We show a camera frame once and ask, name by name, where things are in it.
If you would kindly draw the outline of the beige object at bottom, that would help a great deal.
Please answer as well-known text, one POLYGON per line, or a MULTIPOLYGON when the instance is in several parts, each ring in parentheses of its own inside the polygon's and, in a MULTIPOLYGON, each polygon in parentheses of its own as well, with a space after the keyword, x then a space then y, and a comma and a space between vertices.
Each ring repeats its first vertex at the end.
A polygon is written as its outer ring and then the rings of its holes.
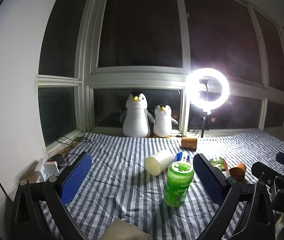
POLYGON ((137 226, 128 224, 118 218, 113 220, 108 229, 103 233, 100 239, 124 239, 138 240, 149 239, 149 234, 143 232, 137 226))

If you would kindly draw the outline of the brown paper cup far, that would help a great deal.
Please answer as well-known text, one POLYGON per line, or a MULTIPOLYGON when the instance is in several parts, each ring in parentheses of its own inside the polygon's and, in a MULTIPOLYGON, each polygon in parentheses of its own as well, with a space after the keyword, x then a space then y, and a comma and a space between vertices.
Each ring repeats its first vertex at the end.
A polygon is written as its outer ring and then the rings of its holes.
POLYGON ((195 137, 182 137, 181 138, 182 148, 197 149, 197 138, 195 137))

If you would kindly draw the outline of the white power strip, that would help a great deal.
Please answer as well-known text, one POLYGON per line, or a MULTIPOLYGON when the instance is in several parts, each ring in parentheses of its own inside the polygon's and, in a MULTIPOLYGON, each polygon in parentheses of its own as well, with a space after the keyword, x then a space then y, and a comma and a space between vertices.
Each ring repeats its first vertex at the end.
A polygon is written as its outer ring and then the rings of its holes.
POLYGON ((58 175, 59 169, 56 161, 48 161, 46 158, 41 158, 34 172, 37 177, 37 182, 45 182, 50 176, 58 175))

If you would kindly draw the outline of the blue white striped quilt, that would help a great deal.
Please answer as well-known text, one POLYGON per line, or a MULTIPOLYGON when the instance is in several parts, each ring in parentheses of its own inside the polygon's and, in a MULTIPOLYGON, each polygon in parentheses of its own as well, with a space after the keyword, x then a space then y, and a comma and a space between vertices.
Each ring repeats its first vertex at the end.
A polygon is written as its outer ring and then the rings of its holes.
MULTIPOLYGON (((179 138, 125 138, 87 133, 88 142, 75 153, 88 151, 93 159, 74 200, 66 206, 89 239, 99 239, 114 219, 136 225, 150 239, 196 239, 218 210, 198 177, 190 184, 184 203, 168 207, 163 202, 167 175, 146 172, 147 157, 168 150, 181 150, 179 138)), ((284 165, 275 156, 284 153, 284 141, 252 129, 226 137, 198 141, 197 151, 207 159, 222 157, 230 166, 257 161, 284 176, 284 165)))

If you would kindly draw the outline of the blue orange printed cup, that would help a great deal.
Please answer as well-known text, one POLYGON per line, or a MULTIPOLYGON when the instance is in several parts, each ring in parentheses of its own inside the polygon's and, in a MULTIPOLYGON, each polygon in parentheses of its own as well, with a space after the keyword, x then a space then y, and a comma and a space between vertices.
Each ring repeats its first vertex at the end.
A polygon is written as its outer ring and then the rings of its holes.
POLYGON ((187 152, 180 151, 175 155, 173 159, 173 162, 177 161, 191 163, 191 155, 189 155, 187 152))

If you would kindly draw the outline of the white paper cup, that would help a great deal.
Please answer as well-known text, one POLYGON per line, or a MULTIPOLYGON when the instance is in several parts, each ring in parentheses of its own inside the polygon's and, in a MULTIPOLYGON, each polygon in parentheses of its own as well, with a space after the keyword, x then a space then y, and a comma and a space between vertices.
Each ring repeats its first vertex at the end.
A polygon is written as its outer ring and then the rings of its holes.
POLYGON ((145 170, 153 175, 160 175, 173 162, 173 154, 169 150, 161 150, 144 160, 145 170))

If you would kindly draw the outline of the brown paper cup near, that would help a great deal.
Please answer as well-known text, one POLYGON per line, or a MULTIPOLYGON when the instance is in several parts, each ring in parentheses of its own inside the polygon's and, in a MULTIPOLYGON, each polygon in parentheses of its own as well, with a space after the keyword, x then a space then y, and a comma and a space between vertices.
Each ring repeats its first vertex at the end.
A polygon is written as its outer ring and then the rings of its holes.
POLYGON ((238 182, 243 182, 246 174, 246 165, 238 163, 229 169, 230 176, 234 177, 238 182))

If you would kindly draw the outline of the black tripod stand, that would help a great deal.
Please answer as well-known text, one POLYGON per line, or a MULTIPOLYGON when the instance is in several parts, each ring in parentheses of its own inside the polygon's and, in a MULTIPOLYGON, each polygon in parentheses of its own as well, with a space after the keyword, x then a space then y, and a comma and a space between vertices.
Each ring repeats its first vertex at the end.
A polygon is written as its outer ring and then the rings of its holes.
POLYGON ((200 137, 204 137, 205 130, 209 131, 209 116, 211 114, 211 111, 204 112, 203 110, 200 110, 199 112, 191 113, 191 116, 189 117, 188 121, 188 132, 194 132, 196 135, 199 131, 201 131, 200 137))

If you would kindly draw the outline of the brown paper cup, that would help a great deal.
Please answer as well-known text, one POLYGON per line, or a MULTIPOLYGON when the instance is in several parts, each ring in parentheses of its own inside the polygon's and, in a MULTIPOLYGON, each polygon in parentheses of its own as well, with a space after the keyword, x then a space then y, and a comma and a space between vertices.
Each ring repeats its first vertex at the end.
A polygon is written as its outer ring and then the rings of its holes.
POLYGON ((182 137, 181 138, 182 148, 197 149, 197 138, 195 137, 182 137))
POLYGON ((234 177, 238 182, 243 182, 246 174, 246 165, 238 163, 229 169, 230 176, 234 177))

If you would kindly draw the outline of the small penguin plush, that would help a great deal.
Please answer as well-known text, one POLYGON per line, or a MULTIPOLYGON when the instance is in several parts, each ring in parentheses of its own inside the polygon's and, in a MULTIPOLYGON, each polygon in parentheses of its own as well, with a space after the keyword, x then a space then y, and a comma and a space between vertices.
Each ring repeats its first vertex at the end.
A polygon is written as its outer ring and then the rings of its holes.
POLYGON ((153 133, 154 135, 166 138, 171 134, 172 125, 178 125, 178 121, 172 116, 172 109, 169 105, 157 105, 154 109, 153 133))

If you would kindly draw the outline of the white window frame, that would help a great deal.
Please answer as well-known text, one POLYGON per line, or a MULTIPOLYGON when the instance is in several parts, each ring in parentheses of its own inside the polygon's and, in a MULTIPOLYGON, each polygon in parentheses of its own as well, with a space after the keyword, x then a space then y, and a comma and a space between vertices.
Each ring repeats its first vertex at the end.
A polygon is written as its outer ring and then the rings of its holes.
POLYGON ((121 133, 132 90, 193 133, 185 85, 201 68, 230 84, 211 134, 284 131, 284 0, 53 0, 37 76, 47 153, 82 132, 121 133))

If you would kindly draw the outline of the black power adapter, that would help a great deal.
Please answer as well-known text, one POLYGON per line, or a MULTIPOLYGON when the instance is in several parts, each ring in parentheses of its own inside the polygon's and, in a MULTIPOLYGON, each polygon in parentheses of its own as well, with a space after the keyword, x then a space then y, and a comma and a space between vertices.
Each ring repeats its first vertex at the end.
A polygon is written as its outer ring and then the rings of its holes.
POLYGON ((61 168, 63 166, 63 164, 65 163, 64 157, 60 153, 58 153, 58 154, 54 155, 53 157, 51 157, 49 159, 49 161, 55 161, 57 163, 57 167, 58 168, 61 168))

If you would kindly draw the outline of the green translucent cup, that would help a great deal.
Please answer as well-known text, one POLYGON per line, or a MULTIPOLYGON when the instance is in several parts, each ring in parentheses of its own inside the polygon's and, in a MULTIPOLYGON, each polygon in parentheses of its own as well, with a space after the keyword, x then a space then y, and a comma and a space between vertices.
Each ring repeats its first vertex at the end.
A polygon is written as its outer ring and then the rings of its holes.
POLYGON ((179 207, 183 204, 193 178, 194 169, 191 163, 175 161, 170 164, 164 192, 164 202, 167 206, 179 207))

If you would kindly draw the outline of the large penguin plush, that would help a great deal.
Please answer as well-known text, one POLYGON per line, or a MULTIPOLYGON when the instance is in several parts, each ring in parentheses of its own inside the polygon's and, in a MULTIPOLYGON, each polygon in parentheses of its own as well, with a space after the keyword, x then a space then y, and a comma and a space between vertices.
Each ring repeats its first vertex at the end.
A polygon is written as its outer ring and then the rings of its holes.
POLYGON ((155 119, 147 107, 145 94, 135 90, 129 95, 126 100, 126 110, 120 116, 122 134, 125 137, 145 138, 150 136, 150 124, 154 124, 155 119))

